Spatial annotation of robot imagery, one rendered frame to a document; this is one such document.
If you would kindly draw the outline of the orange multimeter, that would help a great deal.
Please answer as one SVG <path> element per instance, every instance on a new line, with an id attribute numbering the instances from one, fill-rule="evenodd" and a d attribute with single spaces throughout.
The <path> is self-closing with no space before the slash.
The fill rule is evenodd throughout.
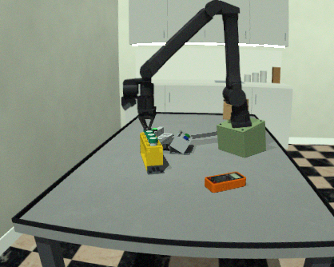
<path id="1" fill-rule="evenodd" d="M 246 177 L 238 172 L 224 173 L 205 178 L 205 187 L 212 193 L 245 186 Z"/>

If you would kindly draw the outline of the black table edge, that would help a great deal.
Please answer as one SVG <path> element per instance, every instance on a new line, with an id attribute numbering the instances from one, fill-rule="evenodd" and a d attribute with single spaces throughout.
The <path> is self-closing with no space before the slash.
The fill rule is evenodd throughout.
<path id="1" fill-rule="evenodd" d="M 118 130 L 114 135 L 104 141 L 101 145 L 99 145 L 93 152 L 83 158 L 80 162 L 78 162 L 72 169 L 70 169 L 67 173 L 65 173 L 62 177 L 60 177 L 55 183 L 53 183 L 49 188 L 47 188 L 44 192 L 42 192 L 39 196 L 37 196 L 31 203 L 29 203 L 24 209 L 22 209 L 19 213 L 17 213 L 14 217 L 12 217 L 12 222 L 28 225 L 33 227 L 38 227 L 42 229 L 50 229 L 64 233 L 73 233 L 78 235 L 84 235 L 89 237 L 100 237 L 112 240 L 119 241 L 131 241 L 131 242 L 140 242 L 140 243 L 148 243 L 148 244 L 157 244 L 157 245 L 176 245 L 176 246 L 189 246 L 189 247 L 205 247 L 205 248 L 231 248 L 231 249 L 285 249 L 285 248 L 314 248 L 314 247 L 334 247 L 334 241 L 304 241 L 304 242 L 216 242 L 216 241 L 182 241 L 182 240 L 170 240 L 170 239 L 160 239 L 160 238 L 150 238 L 150 237 L 135 237 L 135 236 L 127 236 L 113 233 L 101 233 L 95 231 L 89 231 L 84 229 L 74 229 L 68 228 L 58 225 L 50 225 L 45 223 L 40 223 L 36 221 L 27 221 L 23 219 L 19 219 L 23 214 L 25 214 L 29 209 L 31 209 L 36 203 L 38 203 L 45 195 L 47 195 L 53 188 L 55 188 L 59 183 L 61 183 L 65 178 L 67 178 L 75 169 L 77 169 L 81 164 L 83 164 L 86 160 L 88 160 L 92 155 L 94 155 L 101 147 L 103 147 L 106 143 L 108 143 L 111 139 L 113 139 L 116 135 L 118 135 L 125 127 L 131 124 L 134 120 L 138 118 L 138 115 L 125 126 L 123 126 L 120 131 Z M 304 171 L 297 165 L 297 163 L 293 160 L 293 158 L 289 155 L 289 153 L 285 150 L 285 148 L 278 143 L 277 139 L 272 135 L 272 133 L 265 127 L 266 131 L 273 138 L 273 140 L 277 143 L 277 145 L 284 151 L 293 165 L 299 170 L 307 183 L 312 187 L 321 201 L 328 208 L 332 216 L 334 217 L 334 209 L 328 203 L 328 201 L 324 198 L 321 192 L 315 187 L 312 181 L 308 178 L 308 176 L 304 173 Z"/>

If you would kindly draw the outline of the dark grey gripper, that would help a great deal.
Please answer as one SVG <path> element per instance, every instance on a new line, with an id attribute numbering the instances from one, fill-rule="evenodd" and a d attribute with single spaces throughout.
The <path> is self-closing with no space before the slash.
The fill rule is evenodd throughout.
<path id="1" fill-rule="evenodd" d="M 146 110 L 138 110 L 138 118 L 144 128 L 145 131 L 150 130 L 152 124 L 153 124 L 153 120 L 157 114 L 156 109 L 157 107 L 154 106 L 154 95 L 153 96 L 141 96 L 141 97 L 145 97 L 146 98 Z M 156 108 L 155 108 L 156 107 Z M 146 112 L 147 111 L 147 112 Z M 146 124 L 145 119 L 150 119 L 150 123 L 149 123 L 149 127 Z M 148 128 L 148 129 L 146 129 Z"/>

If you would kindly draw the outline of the yellow tube rack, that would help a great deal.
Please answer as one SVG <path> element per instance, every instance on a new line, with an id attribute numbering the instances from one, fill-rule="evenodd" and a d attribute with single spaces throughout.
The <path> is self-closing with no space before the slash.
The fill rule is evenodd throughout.
<path id="1" fill-rule="evenodd" d="M 156 146 L 151 146 L 149 145 L 145 133 L 140 133 L 140 144 L 141 144 L 141 157 L 145 164 L 146 171 L 147 171 L 147 166 L 163 165 L 163 146 L 161 145 L 159 140 L 157 141 Z"/>

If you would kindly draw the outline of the pale grey key housing panel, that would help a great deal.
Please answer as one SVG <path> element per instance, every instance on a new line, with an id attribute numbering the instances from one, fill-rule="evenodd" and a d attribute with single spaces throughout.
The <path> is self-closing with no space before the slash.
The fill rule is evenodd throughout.
<path id="1" fill-rule="evenodd" d="M 189 146 L 193 137 L 189 136 L 187 133 L 179 130 L 172 143 L 166 144 L 166 149 L 170 154 L 184 154 L 189 155 L 192 146 Z M 169 147 L 169 149 L 168 149 Z"/>

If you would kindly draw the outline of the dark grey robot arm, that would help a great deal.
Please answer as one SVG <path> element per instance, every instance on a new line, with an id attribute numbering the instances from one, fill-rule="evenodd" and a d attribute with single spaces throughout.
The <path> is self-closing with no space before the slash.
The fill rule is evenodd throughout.
<path id="1" fill-rule="evenodd" d="M 216 2 L 218 1 L 218 2 Z M 218 12 L 218 13 L 217 13 Z M 242 90 L 240 73 L 240 54 L 238 37 L 238 14 L 240 8 L 221 0 L 212 0 L 180 28 L 149 60 L 140 68 L 141 80 L 126 79 L 123 82 L 121 105 L 124 110 L 136 105 L 137 94 L 154 95 L 152 76 L 203 26 L 210 22 L 214 15 L 222 14 L 225 34 L 226 87 L 223 89 L 224 102 L 233 105 L 233 128 L 252 126 L 248 111 L 246 94 Z M 138 84 L 140 84 L 138 88 Z M 137 96 L 137 97 L 130 97 Z M 136 98 L 136 99 L 135 99 Z M 228 100 L 228 101 L 227 101 Z"/>

